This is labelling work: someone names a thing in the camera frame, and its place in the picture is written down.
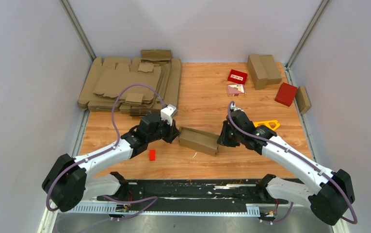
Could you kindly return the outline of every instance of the white backdrop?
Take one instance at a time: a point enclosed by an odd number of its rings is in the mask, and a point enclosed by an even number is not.
[[[0,233],[37,231],[41,184],[74,146],[90,63],[59,1],[0,1]]]
[[[359,223],[350,232],[371,232],[371,1],[332,1],[292,71],[311,101],[317,160],[352,177]]]
[[[96,56],[172,49],[185,62],[287,62],[320,0],[70,0]]]

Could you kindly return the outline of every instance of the small red box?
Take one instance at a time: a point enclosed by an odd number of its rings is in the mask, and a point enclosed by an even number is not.
[[[275,101],[290,107],[292,101],[294,101],[297,89],[298,88],[296,86],[289,85],[288,83],[282,83],[279,87],[278,93],[276,94]]]
[[[248,77],[247,73],[232,69],[229,72],[228,81],[238,84],[245,84],[245,82],[247,81],[247,77]]]
[[[155,160],[155,150],[149,150],[149,160],[154,161]]]

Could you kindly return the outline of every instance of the open cardboard box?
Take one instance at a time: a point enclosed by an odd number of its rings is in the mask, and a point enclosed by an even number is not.
[[[217,155],[219,135],[201,130],[180,127],[179,144],[208,155]]]

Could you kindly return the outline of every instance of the yellow handle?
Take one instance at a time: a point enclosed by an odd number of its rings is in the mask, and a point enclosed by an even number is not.
[[[265,120],[265,121],[257,121],[257,122],[254,122],[254,126],[255,127],[258,127],[259,125],[265,125],[266,127],[272,129],[272,130],[276,130],[278,129],[278,127],[281,125],[278,120]]]

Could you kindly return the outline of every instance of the wooden tabletop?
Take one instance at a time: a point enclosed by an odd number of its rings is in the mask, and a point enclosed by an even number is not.
[[[287,82],[281,63],[277,63],[283,82]],[[228,97],[226,85],[230,69],[247,72],[246,63],[183,63],[177,127],[195,128],[215,134],[221,133],[227,107],[234,100],[251,121],[278,120],[281,126],[276,130],[288,144],[311,157],[301,123],[295,109],[274,101],[280,84],[255,90],[251,78],[244,85],[246,95]],[[137,125],[139,117],[115,113],[115,122],[120,133],[126,133]],[[81,147],[81,154],[87,154],[112,143],[116,133],[111,123],[110,112],[91,112]],[[156,150],[156,160],[149,161],[144,151],[131,160],[110,166],[98,175],[118,171],[126,179],[203,179],[203,178],[262,178],[275,174],[282,178],[294,177],[276,162],[247,150],[219,147],[217,156],[195,152],[182,147],[178,139],[172,144],[156,141],[148,146]]]

